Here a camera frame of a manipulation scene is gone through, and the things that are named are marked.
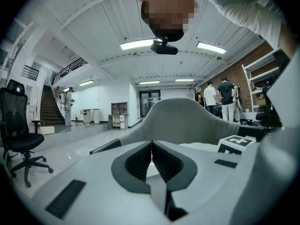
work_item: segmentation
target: black shirt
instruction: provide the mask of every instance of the black shirt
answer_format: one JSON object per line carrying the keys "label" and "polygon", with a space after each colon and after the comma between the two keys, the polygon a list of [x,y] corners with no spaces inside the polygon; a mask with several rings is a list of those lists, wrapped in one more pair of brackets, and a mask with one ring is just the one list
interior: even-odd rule
{"label": "black shirt", "polygon": [[220,86],[218,86],[217,90],[222,95],[222,104],[227,105],[233,103],[232,91],[234,89],[234,84],[231,82],[223,82]]}
{"label": "black shirt", "polygon": [[[197,92],[195,93],[195,100],[196,100],[196,102],[199,102],[199,95],[201,95],[201,94],[198,94]],[[203,101],[202,95],[201,95],[201,103],[200,103],[200,105],[201,106],[204,105],[204,101]]]}

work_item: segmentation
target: black sticker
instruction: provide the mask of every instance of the black sticker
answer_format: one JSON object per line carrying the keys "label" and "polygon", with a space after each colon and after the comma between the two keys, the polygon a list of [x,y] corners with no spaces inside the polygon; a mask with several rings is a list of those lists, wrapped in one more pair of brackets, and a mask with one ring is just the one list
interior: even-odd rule
{"label": "black sticker", "polygon": [[231,148],[225,144],[221,144],[219,147],[218,152],[222,152],[222,153],[230,153],[230,154],[242,154],[242,151]]}
{"label": "black sticker", "polygon": [[221,159],[216,160],[215,163],[226,166],[226,167],[231,167],[231,168],[235,168],[237,166],[237,163],[225,161],[225,160],[221,160]]}
{"label": "black sticker", "polygon": [[72,180],[46,207],[46,210],[55,217],[63,219],[85,184],[83,181]]}
{"label": "black sticker", "polygon": [[229,141],[229,142],[234,143],[239,146],[243,146],[243,147],[246,147],[249,143],[251,143],[253,141],[251,139],[247,139],[244,137],[238,137],[238,136],[228,137],[224,140]]}

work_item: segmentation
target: chair wheel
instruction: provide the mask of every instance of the chair wheel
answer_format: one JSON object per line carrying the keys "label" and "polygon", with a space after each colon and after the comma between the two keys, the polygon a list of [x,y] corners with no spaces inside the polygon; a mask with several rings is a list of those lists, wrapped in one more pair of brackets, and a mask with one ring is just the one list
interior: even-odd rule
{"label": "chair wheel", "polygon": [[26,186],[27,186],[27,187],[29,187],[29,188],[31,187],[31,184],[30,184],[29,181],[26,181],[25,183],[26,183]]}

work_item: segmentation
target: black office chair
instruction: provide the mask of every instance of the black office chair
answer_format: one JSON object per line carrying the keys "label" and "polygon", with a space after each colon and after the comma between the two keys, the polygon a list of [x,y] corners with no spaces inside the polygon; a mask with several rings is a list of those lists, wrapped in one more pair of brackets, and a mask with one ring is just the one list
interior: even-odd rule
{"label": "black office chair", "polygon": [[262,105],[260,107],[263,108],[263,113],[258,113],[256,115],[256,120],[260,121],[260,123],[265,127],[266,132],[269,132],[269,127],[281,127],[280,118],[275,110],[275,108],[272,108],[272,103],[270,99],[267,96],[267,91],[269,89],[267,87],[262,88],[262,93],[266,99],[266,105]]}
{"label": "black office chair", "polygon": [[27,96],[25,95],[24,85],[10,80],[6,88],[0,89],[0,107],[2,114],[2,121],[0,123],[1,138],[4,149],[12,150],[13,152],[20,152],[24,155],[23,162],[10,170],[13,177],[14,171],[25,167],[25,183],[27,187],[31,187],[28,181],[28,171],[31,166],[47,167],[49,173],[53,169],[49,165],[38,163],[39,159],[46,161],[43,156],[30,158],[30,150],[37,147],[44,141],[44,136],[38,134],[39,120],[32,121],[35,123],[35,133],[29,133],[27,119],[26,119],[26,106]]}

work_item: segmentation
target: stair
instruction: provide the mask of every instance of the stair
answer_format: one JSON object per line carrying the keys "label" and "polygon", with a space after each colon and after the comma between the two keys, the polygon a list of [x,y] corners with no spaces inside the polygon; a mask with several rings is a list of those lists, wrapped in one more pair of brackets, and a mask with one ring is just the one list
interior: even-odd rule
{"label": "stair", "polygon": [[65,124],[65,119],[58,109],[51,87],[44,86],[41,101],[41,120],[44,126],[55,126]]}

